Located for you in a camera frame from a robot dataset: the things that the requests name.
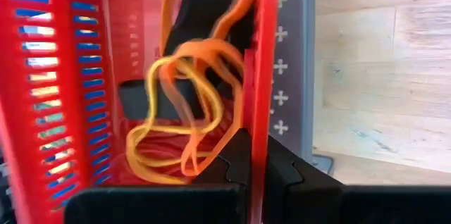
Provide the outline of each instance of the wooden floor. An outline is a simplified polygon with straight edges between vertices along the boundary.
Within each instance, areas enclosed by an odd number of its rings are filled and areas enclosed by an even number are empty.
[[[316,0],[316,12],[315,148],[421,168],[409,179],[451,173],[451,0]]]
[[[332,157],[332,176],[347,185],[451,185],[451,173],[317,151]]]

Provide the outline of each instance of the red plastic basket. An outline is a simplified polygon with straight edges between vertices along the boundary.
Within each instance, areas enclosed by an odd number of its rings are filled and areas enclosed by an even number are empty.
[[[254,43],[245,54],[251,223],[261,222],[276,2],[257,0]],[[75,193],[121,184],[109,166],[123,154],[114,144],[123,123],[115,86],[143,78],[154,61],[161,0],[0,5],[0,137],[16,215],[21,224],[61,224]]]

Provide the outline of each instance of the rubber band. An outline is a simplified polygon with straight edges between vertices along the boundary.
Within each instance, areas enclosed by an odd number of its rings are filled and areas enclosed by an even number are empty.
[[[211,32],[211,38],[193,40],[181,44],[172,56],[157,60],[147,73],[146,89],[149,97],[149,112],[142,125],[133,128],[127,134],[125,155],[130,169],[137,177],[148,182],[161,184],[185,184],[189,177],[199,175],[219,155],[223,147],[231,140],[233,135],[242,127],[242,85],[230,72],[223,59],[237,68],[242,75],[244,63],[242,54],[232,45],[224,41],[230,28],[241,19],[252,6],[254,0],[234,0],[228,12],[217,21]],[[163,0],[161,10],[161,37],[159,51],[163,54],[170,30],[172,27],[172,12],[174,0]],[[220,124],[224,107],[221,97],[214,86],[205,77],[207,67],[213,68],[216,74],[227,82],[233,89],[233,121],[222,138],[211,152],[197,151],[197,147],[205,135]],[[173,103],[183,125],[155,125],[157,95],[156,79],[159,78],[165,95]],[[175,79],[185,78],[192,81],[199,96],[199,102],[205,118],[202,123],[196,121],[185,98],[175,87]],[[137,146],[150,131],[176,133],[189,135],[180,158],[157,160],[141,155]],[[192,168],[187,168],[191,160]],[[172,175],[158,173],[152,168],[180,164],[185,179]]]

